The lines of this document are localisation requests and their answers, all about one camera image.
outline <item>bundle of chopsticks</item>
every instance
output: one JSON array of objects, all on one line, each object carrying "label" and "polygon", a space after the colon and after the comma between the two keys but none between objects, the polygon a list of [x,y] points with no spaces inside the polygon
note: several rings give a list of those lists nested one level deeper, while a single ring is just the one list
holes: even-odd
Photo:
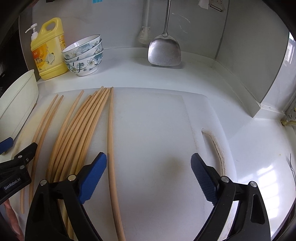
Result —
[{"label": "bundle of chopsticks", "polygon": [[[64,122],[59,130],[56,142],[52,149],[48,167],[46,170],[45,178],[49,182],[59,182],[66,179],[67,176],[75,174],[77,175],[80,169],[84,165],[84,161],[91,143],[93,133],[97,122],[101,116],[101,113],[106,105],[106,102],[110,98],[109,105],[109,116],[108,116],[108,174],[109,174],[109,187],[111,205],[113,211],[113,217],[115,222],[116,232],[118,234],[119,241],[125,241],[123,227],[121,223],[121,217],[119,212],[119,204],[117,199],[115,171],[114,171],[114,154],[113,154],[113,133],[112,133],[112,122],[113,122],[113,87],[104,88],[103,86],[95,91],[92,95],[89,95],[87,99],[82,103],[74,117],[71,119],[73,112],[82,97],[84,91],[82,90],[73,105],[71,106]],[[39,126],[35,132],[32,142],[38,144],[38,148],[35,154],[35,158],[32,164],[31,179],[32,182],[29,186],[29,205],[32,202],[34,196],[34,179],[36,173],[37,162],[42,148],[42,144],[45,135],[50,127],[50,124],[57,112],[57,109],[63,100],[64,96],[61,96],[58,102],[53,107],[58,95],[52,100],[47,110],[45,111]],[[21,213],[24,213],[24,196],[25,189],[21,190]],[[73,229],[68,219],[67,211],[63,202],[60,202],[60,208],[62,217],[65,223],[65,227],[68,230],[70,238],[74,238]]]}]

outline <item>floral bowl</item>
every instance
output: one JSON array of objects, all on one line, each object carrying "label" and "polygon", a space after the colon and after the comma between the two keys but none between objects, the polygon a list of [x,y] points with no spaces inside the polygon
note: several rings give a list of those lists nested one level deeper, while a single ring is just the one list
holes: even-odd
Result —
[{"label": "floral bowl", "polygon": [[85,76],[95,72],[102,61],[103,50],[91,57],[84,58],[75,62],[66,63],[68,69],[78,76]]},{"label": "floral bowl", "polygon": [[90,50],[87,50],[86,52],[82,53],[81,55],[78,55],[77,57],[74,57],[71,59],[64,59],[64,61],[65,63],[75,62],[75,61],[78,61],[79,59],[84,59],[84,58],[88,58],[93,55],[96,55],[100,53],[102,50],[103,50],[103,47],[102,47],[102,39],[101,39],[101,41]]},{"label": "floral bowl", "polygon": [[62,51],[62,54],[66,60],[77,57],[78,55],[81,55],[94,46],[98,45],[100,40],[101,37],[99,34],[86,37],[69,45]]}]

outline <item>metal spatula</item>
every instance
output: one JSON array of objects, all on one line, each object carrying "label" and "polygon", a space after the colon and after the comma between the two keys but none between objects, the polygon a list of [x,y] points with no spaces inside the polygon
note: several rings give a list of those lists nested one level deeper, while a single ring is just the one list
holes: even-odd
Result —
[{"label": "metal spatula", "polygon": [[168,0],[163,34],[151,41],[148,50],[148,61],[160,66],[176,66],[181,63],[180,46],[172,36],[168,35],[170,1]]}]

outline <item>countertop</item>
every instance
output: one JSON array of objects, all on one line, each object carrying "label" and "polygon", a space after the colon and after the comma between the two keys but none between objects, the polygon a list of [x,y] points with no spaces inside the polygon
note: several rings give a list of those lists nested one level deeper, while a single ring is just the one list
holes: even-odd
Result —
[{"label": "countertop", "polygon": [[145,49],[106,49],[99,69],[78,77],[67,72],[39,80],[39,98],[69,90],[105,87],[157,88],[199,93],[208,97],[232,152],[239,183],[257,182],[267,209],[271,235],[285,219],[296,197],[288,161],[296,168],[296,135],[279,120],[251,118],[225,80],[211,67],[213,60],[182,53],[175,68],[152,66]]}]

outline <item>yellow bottle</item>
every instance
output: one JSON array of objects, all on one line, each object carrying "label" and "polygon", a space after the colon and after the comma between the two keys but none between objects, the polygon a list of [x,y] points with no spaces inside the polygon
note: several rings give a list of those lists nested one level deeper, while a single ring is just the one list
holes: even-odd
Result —
[{"label": "yellow bottle", "polygon": [[[55,23],[54,28],[47,30],[46,27],[51,23]],[[35,30],[36,26],[36,23],[33,24],[26,32],[33,30],[31,51],[40,77],[48,80],[67,72],[68,68],[62,55],[66,47],[62,20],[53,18],[47,21],[42,25],[39,33]]]}]

